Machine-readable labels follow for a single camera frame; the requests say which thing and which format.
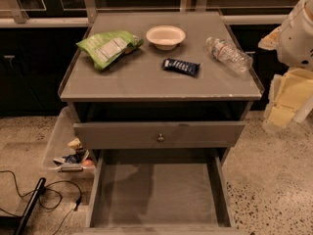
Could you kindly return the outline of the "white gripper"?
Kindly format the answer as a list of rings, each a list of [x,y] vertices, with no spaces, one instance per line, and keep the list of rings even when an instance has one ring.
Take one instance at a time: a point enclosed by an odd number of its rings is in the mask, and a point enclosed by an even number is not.
[[[299,67],[274,75],[263,128],[278,132],[292,121],[302,123],[313,110],[313,0],[299,0],[281,27],[263,37],[258,47],[277,49],[281,63]]]

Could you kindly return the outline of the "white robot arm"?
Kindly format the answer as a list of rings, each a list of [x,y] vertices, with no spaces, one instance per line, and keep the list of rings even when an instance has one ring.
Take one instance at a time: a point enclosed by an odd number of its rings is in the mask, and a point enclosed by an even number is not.
[[[288,67],[271,81],[263,128],[276,132],[292,121],[302,123],[313,110],[313,0],[299,0],[258,47],[276,50],[278,61]]]

